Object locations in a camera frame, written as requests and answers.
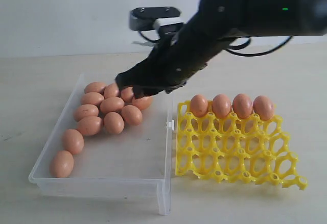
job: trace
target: white wall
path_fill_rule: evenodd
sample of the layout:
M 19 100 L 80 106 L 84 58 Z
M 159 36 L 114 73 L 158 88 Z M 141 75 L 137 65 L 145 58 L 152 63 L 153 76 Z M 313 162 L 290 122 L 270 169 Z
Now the white wall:
M 199 0 L 0 0 L 0 57 L 149 51 L 128 29 L 136 7 L 175 6 L 188 20 Z M 255 44 L 275 44 L 265 38 Z M 326 41 L 298 37 L 293 43 Z

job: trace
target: yellow egg tray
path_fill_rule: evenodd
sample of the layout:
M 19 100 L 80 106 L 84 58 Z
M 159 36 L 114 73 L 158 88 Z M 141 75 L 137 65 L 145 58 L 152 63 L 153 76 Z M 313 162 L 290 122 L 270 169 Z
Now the yellow egg tray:
M 275 115 L 262 121 L 259 115 L 252 114 L 239 119 L 231 112 L 225 119 L 218 119 L 212 112 L 212 101 L 208 101 L 208 113 L 197 118 L 190 112 L 190 102 L 178 104 L 177 176 L 192 171 L 199 179 L 215 179 L 219 183 L 267 182 L 284 188 L 306 188 L 307 179 L 296 171 L 298 155 L 289 150 L 290 136 L 282 131 L 282 117 Z M 275 149 L 277 141 L 282 141 L 282 146 Z M 290 164 L 286 170 L 281 169 L 284 162 Z

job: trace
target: table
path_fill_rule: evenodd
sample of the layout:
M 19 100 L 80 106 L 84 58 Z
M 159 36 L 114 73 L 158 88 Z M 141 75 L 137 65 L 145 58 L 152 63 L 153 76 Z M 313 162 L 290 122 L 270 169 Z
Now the table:
M 260 52 L 271 46 L 254 47 Z M 213 184 L 172 176 L 171 214 L 156 200 L 94 201 L 42 196 L 28 175 L 80 73 L 120 72 L 146 53 L 0 59 L 1 223 L 325 223 L 327 219 L 327 44 L 289 45 L 258 58 L 215 57 L 182 91 L 201 89 L 265 94 L 284 118 L 299 154 L 299 191 L 242 184 Z

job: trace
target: egg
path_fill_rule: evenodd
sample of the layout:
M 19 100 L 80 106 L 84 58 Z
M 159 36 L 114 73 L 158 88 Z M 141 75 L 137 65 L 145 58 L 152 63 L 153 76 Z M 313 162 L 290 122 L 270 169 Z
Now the egg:
M 196 95 L 190 103 L 190 111 L 196 117 L 203 117 L 208 112 L 208 100 L 203 95 Z
M 93 82 L 88 84 L 85 89 L 84 89 L 84 93 L 90 93 L 90 92 L 97 92 L 100 94 L 103 94 L 104 89 L 107 87 L 106 83 L 103 82 Z
M 268 97 L 260 95 L 253 101 L 253 110 L 261 120 L 267 121 L 274 116 L 275 107 Z
M 110 112 L 119 112 L 124 107 L 125 102 L 119 97 L 109 97 L 104 100 L 100 105 L 102 113 L 107 114 Z
M 120 134 L 125 127 L 123 118 L 118 113 L 115 112 L 108 113 L 104 117 L 103 123 L 107 132 L 115 135 Z
M 225 118 L 231 112 L 231 102 L 227 95 L 219 94 L 215 96 L 212 103 L 213 113 L 217 118 Z
M 152 96 L 144 96 L 140 99 L 135 99 L 133 97 L 132 105 L 136 106 L 140 110 L 145 110 L 151 106 L 152 102 L 153 102 Z
M 134 97 L 133 87 L 127 87 L 126 89 L 122 90 L 122 92 L 121 92 L 121 98 L 126 103 L 131 103 L 133 97 Z
M 77 130 L 83 136 L 93 136 L 98 134 L 102 129 L 102 119 L 96 116 L 89 116 L 81 119 L 77 123 Z
M 109 97 L 119 96 L 119 89 L 116 83 L 108 85 L 104 90 L 104 98 L 107 99 Z
M 127 124 L 137 126 L 142 123 L 143 116 L 140 109 L 133 105 L 127 105 L 122 109 L 122 117 Z
M 50 173 L 56 178 L 66 178 L 72 173 L 74 158 L 68 151 L 59 151 L 50 163 Z
M 103 95 L 96 93 L 96 92 L 90 92 L 82 96 L 81 98 L 81 104 L 92 104 L 95 106 L 100 106 L 101 102 L 104 101 Z
M 62 145 L 71 154 L 79 154 L 84 148 L 84 138 L 78 130 L 69 129 L 62 135 Z
M 80 105 L 73 113 L 74 120 L 77 122 L 80 121 L 82 118 L 98 115 L 99 109 L 92 104 Z
M 246 94 L 238 94 L 233 100 L 233 110 L 240 119 L 252 114 L 252 101 Z

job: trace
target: transparent plastic box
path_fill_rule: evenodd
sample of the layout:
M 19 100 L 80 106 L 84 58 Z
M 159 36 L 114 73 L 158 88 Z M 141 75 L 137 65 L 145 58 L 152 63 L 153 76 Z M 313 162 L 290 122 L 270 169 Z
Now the transparent plastic box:
M 76 127 L 73 111 L 87 84 L 103 81 L 111 84 L 115 75 L 82 74 L 69 97 L 51 135 L 38 157 L 29 180 L 42 194 L 87 198 L 156 197 L 159 214 L 170 212 L 170 178 L 172 153 L 172 95 L 159 94 L 152 106 L 143 111 L 144 121 L 137 127 L 126 127 L 122 134 L 105 132 L 85 137 L 81 154 L 74 156 L 69 178 L 52 178 L 49 164 L 62 150 L 61 136 Z

